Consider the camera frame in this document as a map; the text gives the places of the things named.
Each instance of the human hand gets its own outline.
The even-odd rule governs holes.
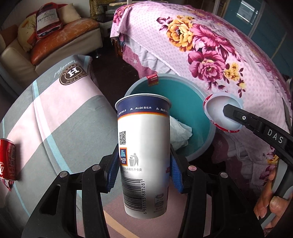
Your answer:
[[[265,228],[273,228],[278,223],[285,210],[287,209],[290,200],[292,199],[292,194],[289,200],[280,198],[278,196],[273,196],[272,181],[274,180],[275,175],[276,169],[273,169],[270,172],[268,181],[254,207],[254,213],[258,219],[259,217],[265,217],[269,205],[271,212],[276,214],[274,219]]]

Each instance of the soda can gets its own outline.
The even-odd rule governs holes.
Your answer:
[[[120,99],[115,107],[125,211],[140,219],[161,216],[169,189],[171,102],[140,93]]]
[[[0,139],[0,178],[14,181],[15,171],[15,145],[8,139]]]

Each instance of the white cloth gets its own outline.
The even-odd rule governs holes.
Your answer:
[[[192,128],[174,117],[170,116],[170,141],[174,150],[188,145],[188,139],[192,136]]]

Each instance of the floor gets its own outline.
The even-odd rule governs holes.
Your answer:
[[[123,98],[131,85],[139,80],[138,73],[121,57],[116,57],[110,40],[103,42],[100,53],[102,55],[99,58],[93,57],[92,66],[99,89],[115,108],[115,103]]]

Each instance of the pillow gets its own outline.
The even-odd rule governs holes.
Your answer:
[[[17,38],[17,25],[12,25],[0,31],[0,54],[5,48]]]
[[[36,14],[26,18],[18,28],[17,40],[25,52],[28,52],[35,45]]]
[[[64,25],[81,18],[81,16],[75,10],[73,3],[67,4],[64,7],[59,8],[58,13]]]

